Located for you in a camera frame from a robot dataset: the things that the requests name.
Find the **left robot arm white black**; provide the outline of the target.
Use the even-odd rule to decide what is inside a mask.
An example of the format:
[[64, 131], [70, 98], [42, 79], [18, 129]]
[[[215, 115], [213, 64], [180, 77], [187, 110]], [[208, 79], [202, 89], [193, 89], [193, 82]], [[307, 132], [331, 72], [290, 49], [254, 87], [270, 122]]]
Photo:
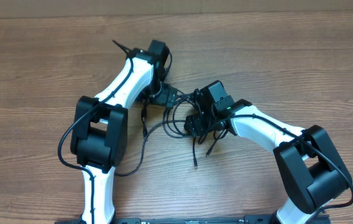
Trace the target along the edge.
[[116, 167], [127, 148], [128, 110], [135, 100], [173, 108], [177, 92], [164, 81], [172, 55], [166, 43], [151, 41], [147, 50], [126, 51], [126, 63], [115, 80], [95, 97], [82, 96], [75, 110], [70, 151], [85, 184], [85, 209], [77, 223], [111, 223]]

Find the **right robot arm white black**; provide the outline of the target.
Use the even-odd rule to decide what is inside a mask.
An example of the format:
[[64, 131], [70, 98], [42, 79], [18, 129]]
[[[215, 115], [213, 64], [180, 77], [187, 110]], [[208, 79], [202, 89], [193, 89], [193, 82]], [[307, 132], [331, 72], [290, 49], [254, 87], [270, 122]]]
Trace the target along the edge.
[[276, 160], [288, 195], [272, 214], [245, 215], [244, 223], [330, 223], [326, 210], [353, 204], [352, 177], [325, 129], [304, 129], [262, 113], [246, 100], [234, 101], [220, 81], [189, 95], [197, 113], [184, 128], [200, 141], [227, 133], [247, 138]]

